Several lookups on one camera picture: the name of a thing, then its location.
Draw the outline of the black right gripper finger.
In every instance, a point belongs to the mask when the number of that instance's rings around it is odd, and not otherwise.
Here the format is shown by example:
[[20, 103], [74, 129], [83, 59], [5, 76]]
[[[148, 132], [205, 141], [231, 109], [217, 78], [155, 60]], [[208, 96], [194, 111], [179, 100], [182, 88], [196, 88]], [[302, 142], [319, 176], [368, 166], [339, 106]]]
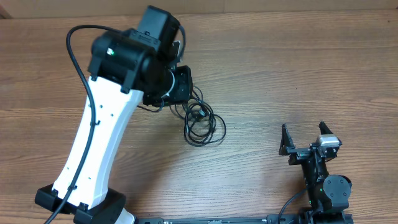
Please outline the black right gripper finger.
[[320, 121], [318, 127], [320, 129], [321, 135], [333, 134], [333, 132], [329, 129], [324, 121]]
[[291, 152], [291, 150], [295, 149], [294, 142], [289, 134], [289, 131], [287, 129], [287, 125], [283, 124], [281, 127], [281, 141], [280, 141], [280, 147], [279, 147], [279, 155], [280, 156], [288, 156]]

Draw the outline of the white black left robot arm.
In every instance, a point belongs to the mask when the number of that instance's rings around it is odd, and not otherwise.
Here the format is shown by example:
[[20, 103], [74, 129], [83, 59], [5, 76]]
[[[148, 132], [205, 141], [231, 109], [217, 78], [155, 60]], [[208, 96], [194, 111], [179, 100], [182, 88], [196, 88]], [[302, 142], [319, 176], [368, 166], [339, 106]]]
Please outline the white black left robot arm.
[[109, 188], [123, 133], [139, 105], [159, 112], [192, 96], [188, 66], [180, 64], [183, 27], [171, 13], [149, 6], [137, 29], [103, 29], [91, 47], [87, 100], [70, 155], [56, 181], [40, 188], [37, 205], [75, 223], [137, 223], [126, 196]]

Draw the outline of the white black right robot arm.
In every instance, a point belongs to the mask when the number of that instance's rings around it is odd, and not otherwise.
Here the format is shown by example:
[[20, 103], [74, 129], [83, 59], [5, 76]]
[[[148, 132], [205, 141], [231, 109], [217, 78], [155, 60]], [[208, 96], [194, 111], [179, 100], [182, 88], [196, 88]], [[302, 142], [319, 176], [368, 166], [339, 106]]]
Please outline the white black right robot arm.
[[[278, 223], [353, 223], [345, 214], [349, 207], [352, 182], [343, 175], [330, 175], [326, 163], [337, 157], [341, 140], [321, 121], [320, 135], [306, 148], [297, 148], [287, 129], [281, 127], [279, 155], [289, 156], [289, 165], [300, 165], [305, 188], [291, 197], [281, 208]], [[284, 215], [287, 206], [304, 193], [308, 193], [309, 206], [296, 215]]]

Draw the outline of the black USB cable thick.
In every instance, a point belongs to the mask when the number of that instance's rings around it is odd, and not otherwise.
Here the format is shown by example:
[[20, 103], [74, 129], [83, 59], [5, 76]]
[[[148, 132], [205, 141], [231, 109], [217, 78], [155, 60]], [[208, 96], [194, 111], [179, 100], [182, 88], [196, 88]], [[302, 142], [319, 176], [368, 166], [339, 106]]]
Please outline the black USB cable thick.
[[[193, 86], [192, 96], [187, 102], [169, 108], [174, 116], [183, 120], [183, 138], [189, 145], [203, 147], [209, 144], [221, 144], [224, 141], [227, 132], [226, 123], [204, 100], [203, 92], [196, 85]], [[223, 134], [215, 139], [218, 120]]]

